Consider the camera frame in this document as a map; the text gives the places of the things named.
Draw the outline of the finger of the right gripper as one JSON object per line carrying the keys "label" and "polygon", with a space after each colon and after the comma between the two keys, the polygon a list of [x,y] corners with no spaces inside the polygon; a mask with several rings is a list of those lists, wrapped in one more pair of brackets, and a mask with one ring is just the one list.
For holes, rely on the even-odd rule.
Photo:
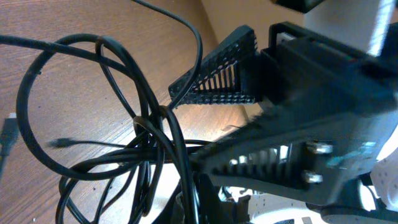
{"label": "finger of the right gripper", "polygon": [[259,53],[254,30],[239,26],[202,61],[192,86],[181,99],[177,95],[188,82],[193,69],[169,86],[174,108],[180,105],[243,105],[254,104]]}
{"label": "finger of the right gripper", "polygon": [[262,114],[190,156],[215,185],[307,202],[335,202],[349,180],[369,172],[397,126],[395,111]]}

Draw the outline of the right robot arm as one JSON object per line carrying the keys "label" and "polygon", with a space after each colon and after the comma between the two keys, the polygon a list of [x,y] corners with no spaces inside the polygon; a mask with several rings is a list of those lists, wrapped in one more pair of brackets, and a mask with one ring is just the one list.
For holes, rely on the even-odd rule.
{"label": "right robot arm", "polygon": [[397,129],[394,1],[280,1],[303,26],[269,28],[258,50],[239,26],[202,61],[184,105],[260,103],[245,126],[190,156],[201,223],[237,223],[215,186],[293,200],[328,223],[395,223],[397,156],[377,156]]}

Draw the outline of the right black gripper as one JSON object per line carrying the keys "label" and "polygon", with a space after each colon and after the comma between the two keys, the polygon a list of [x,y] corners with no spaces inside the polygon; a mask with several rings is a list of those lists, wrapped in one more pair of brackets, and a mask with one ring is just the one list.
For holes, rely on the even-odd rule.
{"label": "right black gripper", "polygon": [[278,68],[265,145],[289,153],[258,165],[258,190],[305,202],[331,223],[396,223],[397,162],[376,156],[397,124],[397,25],[377,57],[289,22],[270,27],[261,53]]}

